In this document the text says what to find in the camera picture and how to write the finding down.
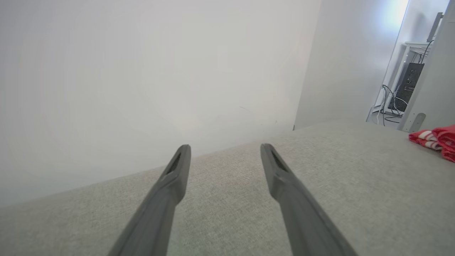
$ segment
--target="gray fabric surface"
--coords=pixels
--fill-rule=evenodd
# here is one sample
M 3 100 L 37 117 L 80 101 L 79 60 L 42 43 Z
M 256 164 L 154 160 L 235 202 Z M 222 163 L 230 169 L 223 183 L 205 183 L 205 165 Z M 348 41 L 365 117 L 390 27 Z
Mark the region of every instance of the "gray fabric surface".
M 359 255 L 453 255 L 455 164 L 404 132 L 343 122 L 193 158 L 168 255 L 291 255 L 263 142 Z M 0 209 L 1 254 L 105 255 L 163 169 Z

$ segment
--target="red cloth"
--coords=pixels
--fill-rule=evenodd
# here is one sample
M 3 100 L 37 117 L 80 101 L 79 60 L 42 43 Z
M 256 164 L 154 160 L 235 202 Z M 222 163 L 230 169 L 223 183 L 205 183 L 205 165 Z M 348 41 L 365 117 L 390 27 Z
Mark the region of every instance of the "red cloth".
M 409 140 L 427 148 L 440 150 L 442 157 L 455 163 L 455 125 L 411 133 Z

